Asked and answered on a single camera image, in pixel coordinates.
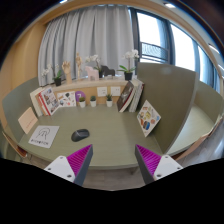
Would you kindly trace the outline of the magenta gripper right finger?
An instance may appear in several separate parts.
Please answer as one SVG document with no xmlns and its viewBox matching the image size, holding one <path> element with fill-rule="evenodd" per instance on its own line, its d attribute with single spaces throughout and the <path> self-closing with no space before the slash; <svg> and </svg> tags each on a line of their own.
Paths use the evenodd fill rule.
<svg viewBox="0 0 224 224">
<path fill-rule="evenodd" d="M 182 169 L 169 155 L 158 155 L 151 150 L 135 145 L 135 156 L 145 184 L 152 183 Z"/>
</svg>

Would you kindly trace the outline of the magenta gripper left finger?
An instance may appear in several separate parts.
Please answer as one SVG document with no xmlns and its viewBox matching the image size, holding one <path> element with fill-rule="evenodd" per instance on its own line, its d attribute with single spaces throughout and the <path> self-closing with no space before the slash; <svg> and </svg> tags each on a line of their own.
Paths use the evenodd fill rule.
<svg viewBox="0 0 224 224">
<path fill-rule="evenodd" d="M 88 145 L 67 157 L 57 157 L 45 168 L 45 171 L 82 186 L 92 156 L 93 145 Z"/>
</svg>

